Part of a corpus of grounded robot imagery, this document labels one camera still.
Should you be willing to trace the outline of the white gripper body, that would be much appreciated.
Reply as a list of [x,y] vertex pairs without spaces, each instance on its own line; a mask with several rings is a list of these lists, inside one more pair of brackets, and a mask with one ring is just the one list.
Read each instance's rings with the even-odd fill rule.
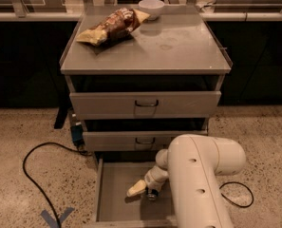
[[149,189],[159,192],[168,178],[168,172],[155,165],[145,174],[144,181]]

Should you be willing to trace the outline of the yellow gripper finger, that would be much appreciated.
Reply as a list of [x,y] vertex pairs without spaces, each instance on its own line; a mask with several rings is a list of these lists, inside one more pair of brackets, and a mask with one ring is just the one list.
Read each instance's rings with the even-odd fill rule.
[[128,197],[134,197],[137,196],[141,193],[143,193],[146,189],[147,185],[146,182],[144,180],[138,180],[132,187],[130,187],[127,192],[126,195]]

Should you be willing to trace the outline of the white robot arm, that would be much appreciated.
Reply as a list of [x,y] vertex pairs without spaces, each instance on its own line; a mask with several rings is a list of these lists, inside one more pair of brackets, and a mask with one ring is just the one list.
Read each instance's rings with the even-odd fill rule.
[[233,140],[185,134],[156,155],[156,164],[127,191],[129,197],[160,191],[170,183],[178,228],[234,228],[216,181],[235,175],[246,163]]

